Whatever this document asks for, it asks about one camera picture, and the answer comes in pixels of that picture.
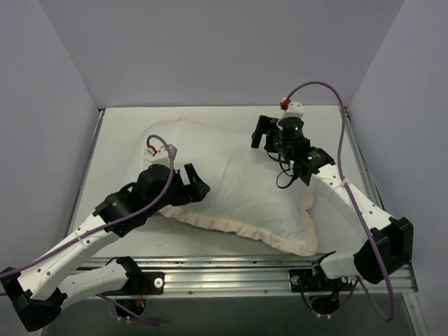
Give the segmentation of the grey and cream pillowcase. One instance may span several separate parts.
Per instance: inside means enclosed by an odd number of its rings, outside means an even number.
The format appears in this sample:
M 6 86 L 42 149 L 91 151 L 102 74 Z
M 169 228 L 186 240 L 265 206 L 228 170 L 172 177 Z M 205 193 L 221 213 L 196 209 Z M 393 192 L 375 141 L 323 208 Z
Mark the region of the grey and cream pillowcase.
M 152 162 L 145 146 L 154 134 L 176 147 L 176 168 L 193 164 L 211 189 L 201 202 L 166 206 L 163 216 L 260 240 L 298 256 L 317 252 L 314 222 L 308 214 L 313 198 L 306 185 L 297 181 L 287 186 L 287 180 L 279 177 L 279 165 L 250 147 L 249 135 L 185 118 L 155 122 L 140 138 L 144 166 Z

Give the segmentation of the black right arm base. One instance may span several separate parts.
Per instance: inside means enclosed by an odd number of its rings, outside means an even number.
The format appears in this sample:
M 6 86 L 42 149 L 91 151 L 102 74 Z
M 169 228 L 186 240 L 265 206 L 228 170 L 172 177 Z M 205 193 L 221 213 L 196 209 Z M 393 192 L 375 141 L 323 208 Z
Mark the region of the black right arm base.
M 342 308 L 343 292 L 348 292 L 348 300 L 356 287 L 351 278 L 329 279 L 321 269 L 322 258 L 311 263 L 310 267 L 290 269 L 288 271 L 290 289 L 299 293 L 305 307 L 315 315 L 329 319 Z

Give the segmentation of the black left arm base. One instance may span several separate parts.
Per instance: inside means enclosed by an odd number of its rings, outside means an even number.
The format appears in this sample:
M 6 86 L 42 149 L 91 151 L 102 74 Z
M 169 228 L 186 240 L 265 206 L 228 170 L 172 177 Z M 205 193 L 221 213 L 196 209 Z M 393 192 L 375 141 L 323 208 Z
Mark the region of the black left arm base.
M 115 301 L 137 316 L 142 316 L 148 303 L 149 295 L 164 293 L 165 273 L 161 271 L 143 271 L 137 262 L 129 256 L 111 258 L 107 265 L 120 265 L 125 269 L 127 281 L 114 290 L 103 292 L 107 296 L 137 296 L 137 299 L 116 299 Z

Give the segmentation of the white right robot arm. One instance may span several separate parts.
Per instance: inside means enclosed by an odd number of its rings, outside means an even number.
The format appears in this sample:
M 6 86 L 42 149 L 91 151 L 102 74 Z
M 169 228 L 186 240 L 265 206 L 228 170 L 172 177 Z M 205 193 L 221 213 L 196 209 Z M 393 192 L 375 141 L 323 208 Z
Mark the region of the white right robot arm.
M 301 118 L 261 115 L 251 135 L 252 148 L 275 153 L 289 164 L 293 179 L 300 179 L 324 197 L 351 225 L 362 241 L 354 252 L 334 252 L 311 271 L 312 283 L 328 288 L 340 277 L 362 277 L 378 284 L 412 260 L 414 226 L 405 217 L 396 219 L 376 206 L 340 174 L 336 161 L 313 146 L 302 132 Z

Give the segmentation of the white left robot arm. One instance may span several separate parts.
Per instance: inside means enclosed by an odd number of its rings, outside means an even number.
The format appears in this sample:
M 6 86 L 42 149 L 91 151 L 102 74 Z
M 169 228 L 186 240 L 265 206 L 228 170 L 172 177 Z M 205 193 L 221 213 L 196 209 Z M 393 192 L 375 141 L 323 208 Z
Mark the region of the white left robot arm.
M 1 285 L 27 331 L 47 326 L 80 300 L 107 292 L 135 294 L 145 286 L 144 273 L 129 256 L 79 274 L 75 270 L 161 209 L 201 202 L 210 187 L 192 164 L 184 168 L 188 184 L 179 171 L 152 164 L 135 182 L 107 196 L 75 231 L 30 267 L 1 272 Z

